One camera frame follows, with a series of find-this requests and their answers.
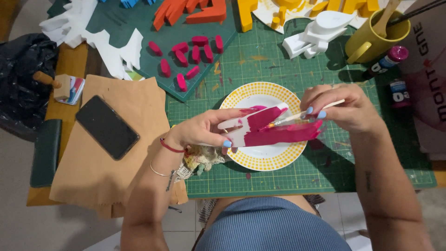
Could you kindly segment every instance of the smartphone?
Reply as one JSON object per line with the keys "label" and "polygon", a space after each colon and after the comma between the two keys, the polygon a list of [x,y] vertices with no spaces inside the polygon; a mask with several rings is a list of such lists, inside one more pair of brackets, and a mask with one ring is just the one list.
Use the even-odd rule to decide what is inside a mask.
{"label": "smartphone", "polygon": [[122,159],[139,140],[135,130],[98,95],[78,111],[76,120],[114,160]]}

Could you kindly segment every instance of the tattoo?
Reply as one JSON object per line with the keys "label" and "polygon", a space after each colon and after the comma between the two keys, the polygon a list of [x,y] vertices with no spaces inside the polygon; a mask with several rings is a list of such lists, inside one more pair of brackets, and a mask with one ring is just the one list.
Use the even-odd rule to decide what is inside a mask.
{"label": "tattoo", "polygon": [[372,191],[372,182],[370,181],[371,177],[372,177],[372,172],[365,171],[365,185],[367,187],[367,192]]}
{"label": "tattoo", "polygon": [[166,187],[166,192],[170,189],[170,184],[172,183],[172,179],[173,179],[173,175],[175,174],[175,170],[172,170],[170,173],[170,177],[169,177],[169,183],[167,184]]}

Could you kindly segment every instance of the wooden handle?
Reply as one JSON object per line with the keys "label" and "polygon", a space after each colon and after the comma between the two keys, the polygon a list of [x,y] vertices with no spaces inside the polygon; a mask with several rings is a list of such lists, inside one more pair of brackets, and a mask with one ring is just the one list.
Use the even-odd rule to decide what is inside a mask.
{"label": "wooden handle", "polygon": [[58,89],[58,88],[62,87],[62,84],[60,82],[55,81],[51,76],[49,76],[41,71],[37,71],[36,73],[34,73],[33,79],[35,81],[39,81],[44,84],[51,84],[54,89]]}
{"label": "wooden handle", "polygon": [[396,10],[398,5],[400,5],[400,2],[401,0],[389,0],[389,2],[387,3],[386,8],[383,10],[383,15],[378,20],[378,22],[372,27],[372,29],[375,31],[376,34],[378,34],[378,36],[386,38],[387,22],[389,22],[390,16]]}

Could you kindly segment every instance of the yellow foam piece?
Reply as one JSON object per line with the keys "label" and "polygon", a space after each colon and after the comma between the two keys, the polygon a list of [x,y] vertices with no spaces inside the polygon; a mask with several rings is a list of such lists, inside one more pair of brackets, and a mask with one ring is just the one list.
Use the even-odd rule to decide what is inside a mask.
{"label": "yellow foam piece", "polygon": [[251,12],[257,10],[258,0],[238,0],[240,23],[242,31],[247,32],[252,29]]}
{"label": "yellow foam piece", "polygon": [[274,0],[279,6],[285,6],[287,9],[292,10],[301,5],[302,0]]}
{"label": "yellow foam piece", "polygon": [[279,28],[279,24],[280,24],[280,18],[273,17],[273,21],[271,23],[271,28],[272,29],[277,29],[277,28]]}
{"label": "yellow foam piece", "polygon": [[316,6],[313,7],[313,9],[311,9],[310,17],[316,17],[319,13],[324,11],[324,9],[325,9],[325,7],[327,7],[327,5],[328,5],[328,2],[318,3]]}
{"label": "yellow foam piece", "polygon": [[328,0],[327,10],[338,11],[341,0]]}
{"label": "yellow foam piece", "polygon": [[285,24],[285,14],[286,14],[286,7],[281,6],[279,8],[279,18],[280,18],[280,25],[283,26]]}
{"label": "yellow foam piece", "polygon": [[344,0],[342,12],[345,14],[353,14],[353,12],[361,8],[367,0]]}
{"label": "yellow foam piece", "polygon": [[375,11],[380,9],[378,0],[367,0],[367,2],[359,9],[361,17],[370,17]]}

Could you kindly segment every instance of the bracelet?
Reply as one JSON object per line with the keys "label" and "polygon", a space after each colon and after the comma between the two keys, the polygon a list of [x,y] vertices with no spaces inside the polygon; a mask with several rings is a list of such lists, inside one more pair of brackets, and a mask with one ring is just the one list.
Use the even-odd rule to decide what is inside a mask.
{"label": "bracelet", "polygon": [[153,169],[153,167],[152,167],[152,161],[150,161],[150,169],[151,169],[154,173],[156,173],[156,174],[158,174],[158,175],[161,175],[161,176],[164,176],[164,177],[173,176],[173,175],[177,172],[177,171],[172,171],[172,173],[169,174],[169,175],[161,174],[161,173],[159,173],[159,172],[157,172],[157,171],[155,171],[155,170]]}
{"label": "bracelet", "polygon": [[170,146],[168,146],[166,143],[164,143],[164,138],[160,139],[161,145],[164,146],[165,148],[169,149],[172,152],[176,152],[176,153],[183,153],[186,152],[186,150],[177,150],[177,149],[173,149]]}

